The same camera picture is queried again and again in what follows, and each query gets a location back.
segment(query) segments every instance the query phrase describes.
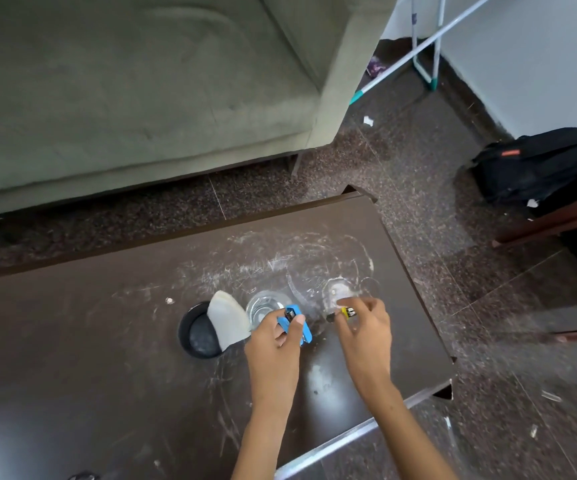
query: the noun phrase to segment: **blue stapler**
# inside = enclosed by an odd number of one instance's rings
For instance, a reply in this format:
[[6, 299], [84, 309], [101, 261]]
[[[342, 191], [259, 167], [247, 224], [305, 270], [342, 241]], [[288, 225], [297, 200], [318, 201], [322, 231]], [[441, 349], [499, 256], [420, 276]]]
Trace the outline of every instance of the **blue stapler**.
[[[283, 317], [277, 319], [277, 323], [282, 327], [282, 329], [288, 333], [289, 332], [289, 325], [293, 318], [301, 315], [302, 312], [300, 311], [300, 307], [297, 305], [288, 305], [286, 307], [286, 312], [284, 313]], [[309, 325], [307, 322], [304, 322], [304, 327], [302, 328], [302, 339], [300, 340], [300, 346], [306, 342], [307, 344], [311, 343], [313, 340], [313, 335], [311, 335], [311, 331], [309, 330]]]

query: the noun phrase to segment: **teal plastic end cap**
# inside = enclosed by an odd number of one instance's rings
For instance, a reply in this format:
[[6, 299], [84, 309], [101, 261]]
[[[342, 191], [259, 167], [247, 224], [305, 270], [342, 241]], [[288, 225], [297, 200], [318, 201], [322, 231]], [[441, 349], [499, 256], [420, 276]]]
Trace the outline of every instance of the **teal plastic end cap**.
[[351, 102], [349, 102], [349, 106], [351, 104], [353, 104], [354, 102], [356, 102], [358, 99], [360, 99], [362, 96], [364, 96], [364, 93], [362, 91], [358, 91], [356, 92], [353, 97], [351, 98]]

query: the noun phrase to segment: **table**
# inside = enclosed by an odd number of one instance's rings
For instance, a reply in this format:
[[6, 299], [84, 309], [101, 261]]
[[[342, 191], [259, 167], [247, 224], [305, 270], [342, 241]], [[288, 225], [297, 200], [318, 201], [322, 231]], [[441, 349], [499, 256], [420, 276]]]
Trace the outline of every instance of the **table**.
[[385, 301], [392, 379], [409, 407], [450, 383], [451, 358], [358, 193], [0, 270], [0, 479], [229, 478], [251, 412], [243, 344], [200, 360], [176, 334], [218, 289], [244, 306], [281, 290], [314, 334], [277, 477], [375, 428], [322, 316], [338, 277]]

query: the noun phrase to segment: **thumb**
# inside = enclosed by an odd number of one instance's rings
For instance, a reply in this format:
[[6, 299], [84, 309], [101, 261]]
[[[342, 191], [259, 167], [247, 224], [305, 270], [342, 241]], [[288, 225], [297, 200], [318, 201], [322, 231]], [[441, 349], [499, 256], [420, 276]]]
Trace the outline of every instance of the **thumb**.
[[346, 317], [339, 311], [335, 314], [335, 328], [342, 346], [345, 346], [353, 338], [353, 332], [346, 321]]
[[300, 348], [300, 339], [302, 339], [302, 330], [306, 319], [304, 315], [298, 315], [293, 318], [291, 325], [288, 327], [288, 337], [286, 342], [284, 342], [284, 346]]

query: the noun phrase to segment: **paper scrap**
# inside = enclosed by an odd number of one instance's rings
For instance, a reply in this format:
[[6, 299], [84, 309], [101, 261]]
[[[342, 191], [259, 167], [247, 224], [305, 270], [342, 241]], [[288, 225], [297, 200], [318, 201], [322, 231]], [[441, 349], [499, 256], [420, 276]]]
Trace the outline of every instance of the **paper scrap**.
[[555, 394], [551, 394], [550, 392], [547, 392], [545, 390], [542, 391], [542, 397], [546, 397], [550, 401], [555, 401], [557, 403], [562, 402], [562, 398], [560, 396], [555, 395]]

